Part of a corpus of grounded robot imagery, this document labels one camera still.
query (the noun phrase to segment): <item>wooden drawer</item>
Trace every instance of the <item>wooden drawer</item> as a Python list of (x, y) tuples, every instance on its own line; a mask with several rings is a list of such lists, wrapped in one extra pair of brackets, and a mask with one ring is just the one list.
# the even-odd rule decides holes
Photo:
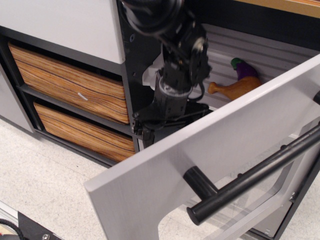
[(52, 135), (97, 152), (117, 162), (121, 162), (135, 154), (134, 143), (130, 137), (112, 132), (36, 102), (34, 106), (45, 130)]
[(122, 82), (9, 43), (24, 82), (38, 92), (122, 124), (129, 123)]

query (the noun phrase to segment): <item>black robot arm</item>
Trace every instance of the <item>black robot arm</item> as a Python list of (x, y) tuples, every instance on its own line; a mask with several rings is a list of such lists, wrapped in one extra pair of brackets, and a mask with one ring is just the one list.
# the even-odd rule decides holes
[[(209, 109), (195, 103), (205, 93), (203, 81), (211, 70), (206, 31), (183, 0), (121, 1), (129, 24), (161, 41), (168, 52), (156, 80), (152, 104), (133, 114), (133, 132), (152, 142), (153, 131), (168, 123), (199, 118)], [(189, 99), (197, 85), (201, 96)]]

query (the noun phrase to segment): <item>plastic food toy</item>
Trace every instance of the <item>plastic food toy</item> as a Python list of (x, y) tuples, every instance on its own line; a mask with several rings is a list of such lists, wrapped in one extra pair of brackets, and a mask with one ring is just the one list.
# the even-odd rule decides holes
[(236, 57), (232, 59), (231, 65), (236, 70), (238, 81), (229, 86), (220, 86), (215, 82), (211, 82), (208, 93), (214, 94), (219, 92), (229, 99), (235, 100), (262, 85), (258, 72), (244, 60)]

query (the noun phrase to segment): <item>door handle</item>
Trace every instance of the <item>door handle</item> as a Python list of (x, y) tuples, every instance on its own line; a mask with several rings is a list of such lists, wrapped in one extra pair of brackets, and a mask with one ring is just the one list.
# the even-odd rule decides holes
[(318, 143), (320, 143), (320, 124), (288, 145), (283, 145), (279, 151), (221, 189), (218, 189), (197, 166), (191, 167), (185, 172), (183, 178), (200, 197), (201, 202), (193, 207), (187, 207), (189, 217), (194, 224), (200, 225), (248, 189), (278, 169), (292, 163), (296, 157)]

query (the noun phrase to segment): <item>floor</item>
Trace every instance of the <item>floor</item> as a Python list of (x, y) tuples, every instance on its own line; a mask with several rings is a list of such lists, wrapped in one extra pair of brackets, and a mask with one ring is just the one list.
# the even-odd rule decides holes
[[(106, 239), (83, 187), (85, 181), (105, 170), (0, 118), (0, 201), (65, 240)], [(319, 187), (320, 175), (281, 240), (320, 240)], [(213, 226), (193, 225), (184, 208), (178, 208), (162, 220), (158, 229), (160, 240), (203, 240)]]

